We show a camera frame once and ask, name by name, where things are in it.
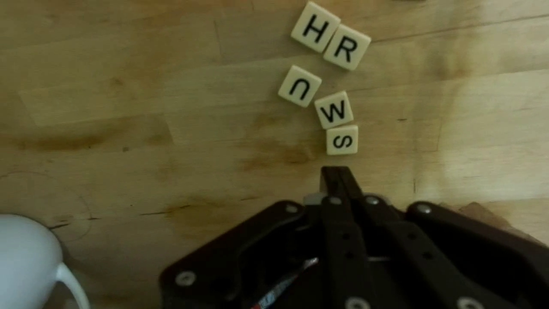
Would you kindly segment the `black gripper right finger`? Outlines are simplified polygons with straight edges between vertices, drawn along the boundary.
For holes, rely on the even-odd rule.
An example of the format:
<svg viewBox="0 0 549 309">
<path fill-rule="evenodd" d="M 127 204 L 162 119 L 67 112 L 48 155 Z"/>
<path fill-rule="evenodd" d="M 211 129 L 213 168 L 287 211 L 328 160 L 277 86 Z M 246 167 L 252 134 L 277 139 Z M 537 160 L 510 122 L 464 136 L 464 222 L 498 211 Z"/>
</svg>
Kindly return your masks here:
<svg viewBox="0 0 549 309">
<path fill-rule="evenodd" d="M 398 211 L 362 198 L 378 244 L 409 271 L 407 292 L 424 309 L 549 309 L 548 249 L 439 204 Z"/>
</svg>

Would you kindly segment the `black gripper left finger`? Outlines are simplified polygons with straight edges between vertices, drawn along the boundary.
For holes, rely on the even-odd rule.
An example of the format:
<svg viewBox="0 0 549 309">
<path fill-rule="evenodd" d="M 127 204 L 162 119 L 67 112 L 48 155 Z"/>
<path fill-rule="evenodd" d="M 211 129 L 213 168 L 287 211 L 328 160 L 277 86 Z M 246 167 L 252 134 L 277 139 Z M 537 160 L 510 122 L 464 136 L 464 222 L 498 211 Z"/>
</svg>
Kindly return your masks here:
<svg viewBox="0 0 549 309">
<path fill-rule="evenodd" d="M 371 261 L 381 251 L 381 227 L 395 211 L 379 196 L 364 194 L 349 167 L 323 167 L 319 208 L 323 266 L 335 309 L 383 309 L 385 285 Z"/>
</svg>

